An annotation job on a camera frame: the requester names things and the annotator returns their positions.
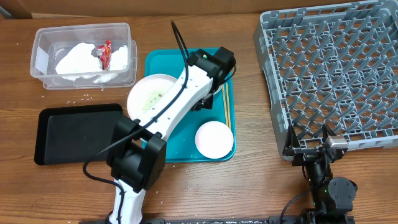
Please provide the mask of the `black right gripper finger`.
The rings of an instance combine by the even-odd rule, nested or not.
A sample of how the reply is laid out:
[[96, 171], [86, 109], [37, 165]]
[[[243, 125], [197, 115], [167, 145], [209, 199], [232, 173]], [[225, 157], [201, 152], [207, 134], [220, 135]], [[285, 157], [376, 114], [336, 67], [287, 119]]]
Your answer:
[[300, 148], [298, 137], [295, 133], [294, 127], [289, 125], [287, 129], [287, 138], [285, 142], [285, 148]]
[[329, 136], [336, 136], [336, 134], [331, 130], [331, 128], [326, 123], [324, 123], [322, 125], [323, 140], [326, 140]]

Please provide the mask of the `small pink bowl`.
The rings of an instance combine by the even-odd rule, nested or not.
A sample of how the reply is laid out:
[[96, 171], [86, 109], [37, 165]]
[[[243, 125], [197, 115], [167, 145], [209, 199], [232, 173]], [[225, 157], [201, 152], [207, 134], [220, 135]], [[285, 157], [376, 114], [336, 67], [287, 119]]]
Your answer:
[[201, 155], [209, 159], [221, 159], [232, 150], [234, 136], [226, 124], [209, 121], [196, 132], [195, 145]]

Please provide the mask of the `large white plate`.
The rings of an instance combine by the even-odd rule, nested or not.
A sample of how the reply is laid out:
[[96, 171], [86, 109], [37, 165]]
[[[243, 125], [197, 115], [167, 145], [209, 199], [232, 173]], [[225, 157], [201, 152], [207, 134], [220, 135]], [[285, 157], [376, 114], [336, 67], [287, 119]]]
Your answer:
[[134, 120], [154, 106], [177, 81], [166, 74], [153, 74], [139, 80], [127, 97], [127, 113]]

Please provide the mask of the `red sauce packet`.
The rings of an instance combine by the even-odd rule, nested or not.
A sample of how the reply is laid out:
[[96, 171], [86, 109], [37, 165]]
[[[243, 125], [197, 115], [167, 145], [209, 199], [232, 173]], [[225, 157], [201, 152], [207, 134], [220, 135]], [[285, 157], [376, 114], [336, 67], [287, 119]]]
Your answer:
[[111, 41], [107, 40], [104, 45], [97, 48], [97, 56], [99, 58], [102, 70], [109, 70], [111, 60]]

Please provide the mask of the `grey-green bowl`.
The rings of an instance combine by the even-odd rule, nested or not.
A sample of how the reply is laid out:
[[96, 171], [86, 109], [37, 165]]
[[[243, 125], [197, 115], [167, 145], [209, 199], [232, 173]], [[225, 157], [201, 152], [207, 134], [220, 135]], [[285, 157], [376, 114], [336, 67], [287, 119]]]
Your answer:
[[222, 88], [223, 88], [223, 85], [220, 85], [218, 87], [218, 89], [213, 93], [213, 95], [216, 95], [218, 92], [220, 92], [222, 90]]

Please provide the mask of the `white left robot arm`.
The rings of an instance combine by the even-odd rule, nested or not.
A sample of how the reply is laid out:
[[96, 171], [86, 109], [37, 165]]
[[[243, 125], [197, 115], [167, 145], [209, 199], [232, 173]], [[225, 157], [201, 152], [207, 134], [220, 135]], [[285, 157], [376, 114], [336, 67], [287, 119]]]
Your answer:
[[146, 190], [165, 167], [167, 140], [189, 111], [211, 109], [214, 93], [236, 72], [234, 54], [220, 47], [215, 54], [189, 52], [173, 22], [184, 68], [177, 81], [149, 110], [136, 119], [123, 116], [111, 144], [83, 164], [90, 179], [116, 188], [114, 208], [105, 223], [140, 223]]

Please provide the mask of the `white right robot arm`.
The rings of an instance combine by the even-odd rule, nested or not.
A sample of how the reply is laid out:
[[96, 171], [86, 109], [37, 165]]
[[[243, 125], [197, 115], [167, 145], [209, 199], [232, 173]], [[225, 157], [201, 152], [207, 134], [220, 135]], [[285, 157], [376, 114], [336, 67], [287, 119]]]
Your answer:
[[[310, 188], [290, 200], [281, 211], [279, 223], [354, 223], [348, 216], [353, 210], [358, 186], [344, 177], [334, 177], [330, 164], [342, 159], [348, 150], [348, 142], [337, 136], [327, 124], [322, 126], [323, 144], [302, 149], [292, 126], [288, 127], [282, 154], [293, 157], [292, 165], [302, 168]], [[287, 209], [298, 199], [312, 195], [313, 208], [305, 209], [291, 220], [284, 218]]]

